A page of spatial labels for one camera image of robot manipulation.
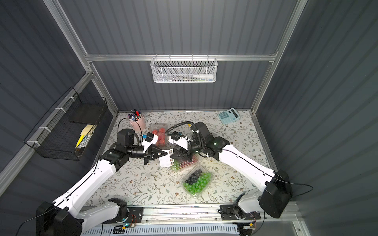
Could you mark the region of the teal calculator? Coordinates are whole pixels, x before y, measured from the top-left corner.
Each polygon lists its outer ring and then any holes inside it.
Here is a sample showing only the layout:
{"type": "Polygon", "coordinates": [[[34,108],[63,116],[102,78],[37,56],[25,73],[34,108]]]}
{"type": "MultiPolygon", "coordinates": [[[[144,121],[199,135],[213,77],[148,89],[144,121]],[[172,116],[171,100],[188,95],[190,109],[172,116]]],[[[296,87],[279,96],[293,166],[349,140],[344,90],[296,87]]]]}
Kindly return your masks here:
{"type": "Polygon", "coordinates": [[[230,124],[240,120],[241,116],[235,108],[230,108],[226,111],[218,113],[218,117],[222,124],[230,124]]]}

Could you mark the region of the clear box green black grapes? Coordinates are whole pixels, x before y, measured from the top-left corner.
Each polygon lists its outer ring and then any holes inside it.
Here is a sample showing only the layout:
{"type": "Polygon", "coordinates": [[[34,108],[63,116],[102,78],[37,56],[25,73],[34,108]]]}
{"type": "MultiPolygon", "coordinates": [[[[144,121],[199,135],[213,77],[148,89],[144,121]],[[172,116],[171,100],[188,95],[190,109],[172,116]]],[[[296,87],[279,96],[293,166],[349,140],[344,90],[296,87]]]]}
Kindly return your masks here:
{"type": "Polygon", "coordinates": [[[198,197],[212,182],[213,174],[201,165],[195,166],[183,179],[184,190],[193,197],[198,197]]]}

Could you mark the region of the clear box mixed grapes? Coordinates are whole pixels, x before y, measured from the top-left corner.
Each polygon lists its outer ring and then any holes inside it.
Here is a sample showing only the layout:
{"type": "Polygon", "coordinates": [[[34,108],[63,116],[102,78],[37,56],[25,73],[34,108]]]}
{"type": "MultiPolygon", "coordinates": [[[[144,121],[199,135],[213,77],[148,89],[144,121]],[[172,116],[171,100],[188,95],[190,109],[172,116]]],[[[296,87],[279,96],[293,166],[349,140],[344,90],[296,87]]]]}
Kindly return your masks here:
{"type": "Polygon", "coordinates": [[[173,171],[179,171],[181,169],[187,168],[192,166],[198,162],[198,158],[193,157],[192,161],[185,161],[185,160],[174,160],[173,165],[170,167],[173,171]]]}

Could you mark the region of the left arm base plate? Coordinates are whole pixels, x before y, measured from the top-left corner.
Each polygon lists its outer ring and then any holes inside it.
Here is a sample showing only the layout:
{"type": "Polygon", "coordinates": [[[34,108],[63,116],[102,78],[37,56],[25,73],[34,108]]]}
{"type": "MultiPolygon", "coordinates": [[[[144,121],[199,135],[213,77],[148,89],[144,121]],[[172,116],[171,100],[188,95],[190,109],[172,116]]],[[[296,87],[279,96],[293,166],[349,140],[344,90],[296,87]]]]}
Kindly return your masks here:
{"type": "Polygon", "coordinates": [[[103,222],[104,224],[122,224],[122,223],[141,223],[143,217],[143,207],[128,207],[129,215],[124,220],[111,219],[103,222]]]}

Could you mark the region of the pink pen cup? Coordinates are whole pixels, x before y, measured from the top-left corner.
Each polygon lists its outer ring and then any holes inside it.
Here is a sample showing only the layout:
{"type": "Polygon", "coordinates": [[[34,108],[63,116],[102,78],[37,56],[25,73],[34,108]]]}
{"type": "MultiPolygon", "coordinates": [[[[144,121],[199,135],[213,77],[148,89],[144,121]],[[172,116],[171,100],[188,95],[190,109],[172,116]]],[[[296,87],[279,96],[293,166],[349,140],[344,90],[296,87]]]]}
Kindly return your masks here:
{"type": "Polygon", "coordinates": [[[129,123],[137,132],[143,132],[146,129],[145,119],[137,109],[131,110],[131,113],[129,114],[129,123]]]}

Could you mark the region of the yellow sticky notes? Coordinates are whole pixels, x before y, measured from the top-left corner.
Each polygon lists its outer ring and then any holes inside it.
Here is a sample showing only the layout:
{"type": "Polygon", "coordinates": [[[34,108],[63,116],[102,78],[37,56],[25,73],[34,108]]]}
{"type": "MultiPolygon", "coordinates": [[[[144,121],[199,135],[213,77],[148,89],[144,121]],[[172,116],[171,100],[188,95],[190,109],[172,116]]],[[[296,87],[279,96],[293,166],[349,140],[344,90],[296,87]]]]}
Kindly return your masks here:
{"type": "Polygon", "coordinates": [[[76,149],[85,148],[88,145],[96,128],[97,125],[91,124],[88,124],[83,128],[83,130],[80,133],[79,140],[77,141],[76,149]]]}

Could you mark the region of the white sticker sheet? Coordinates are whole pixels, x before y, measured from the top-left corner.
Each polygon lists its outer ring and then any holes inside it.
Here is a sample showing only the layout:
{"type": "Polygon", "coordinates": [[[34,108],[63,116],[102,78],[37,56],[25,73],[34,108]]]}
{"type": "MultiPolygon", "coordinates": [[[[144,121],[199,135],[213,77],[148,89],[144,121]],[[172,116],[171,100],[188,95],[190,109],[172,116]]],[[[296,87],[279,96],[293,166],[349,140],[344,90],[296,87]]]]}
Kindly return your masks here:
{"type": "Polygon", "coordinates": [[[173,149],[164,150],[167,154],[159,158],[159,164],[161,167],[171,167],[174,165],[175,160],[171,157],[173,149]]]}

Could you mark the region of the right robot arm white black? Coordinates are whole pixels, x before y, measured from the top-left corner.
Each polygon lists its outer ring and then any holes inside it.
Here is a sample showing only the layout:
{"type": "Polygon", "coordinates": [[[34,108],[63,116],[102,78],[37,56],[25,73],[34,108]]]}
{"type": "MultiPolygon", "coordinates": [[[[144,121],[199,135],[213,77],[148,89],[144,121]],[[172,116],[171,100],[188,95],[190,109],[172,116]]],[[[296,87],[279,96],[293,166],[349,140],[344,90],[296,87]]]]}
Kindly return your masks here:
{"type": "Polygon", "coordinates": [[[258,164],[225,138],[213,136],[204,123],[181,122],[165,134],[174,145],[176,156],[185,160],[190,160],[195,153],[212,157],[235,169],[260,191],[240,195],[231,207],[231,215],[243,219],[253,211],[264,211],[273,218],[280,218],[292,199],[293,191],[285,171],[258,164]]]}

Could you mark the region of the clear box red fruit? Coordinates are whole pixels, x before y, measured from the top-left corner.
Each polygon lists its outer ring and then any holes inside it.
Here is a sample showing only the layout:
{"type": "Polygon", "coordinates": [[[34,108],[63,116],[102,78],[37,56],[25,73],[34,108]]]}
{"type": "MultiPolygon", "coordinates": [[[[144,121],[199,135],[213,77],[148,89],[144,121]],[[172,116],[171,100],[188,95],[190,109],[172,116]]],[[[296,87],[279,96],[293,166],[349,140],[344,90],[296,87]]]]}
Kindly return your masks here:
{"type": "Polygon", "coordinates": [[[149,131],[155,135],[158,136],[158,141],[156,143],[156,146],[164,149],[168,144],[168,137],[166,135],[166,130],[168,129],[167,124],[163,123],[155,123],[149,125],[149,131]]]}

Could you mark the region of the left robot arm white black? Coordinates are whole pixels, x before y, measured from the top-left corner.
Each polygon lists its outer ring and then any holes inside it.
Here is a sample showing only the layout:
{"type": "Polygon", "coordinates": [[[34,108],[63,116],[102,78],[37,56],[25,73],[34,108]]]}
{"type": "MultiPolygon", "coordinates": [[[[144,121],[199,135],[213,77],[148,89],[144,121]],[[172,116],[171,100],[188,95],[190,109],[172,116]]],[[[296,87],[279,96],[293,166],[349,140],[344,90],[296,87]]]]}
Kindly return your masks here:
{"type": "Polygon", "coordinates": [[[82,211],[89,198],[103,183],[119,171],[130,158],[142,158],[144,164],[162,157],[168,158],[169,150],[156,146],[158,136],[148,133],[147,140],[135,145],[137,134],[133,129],[122,129],[117,141],[104,152],[95,166],[66,193],[52,203],[42,203],[36,211],[36,235],[79,236],[83,232],[108,220],[118,223],[134,221],[125,201],[111,198],[99,207],[82,211]]]}

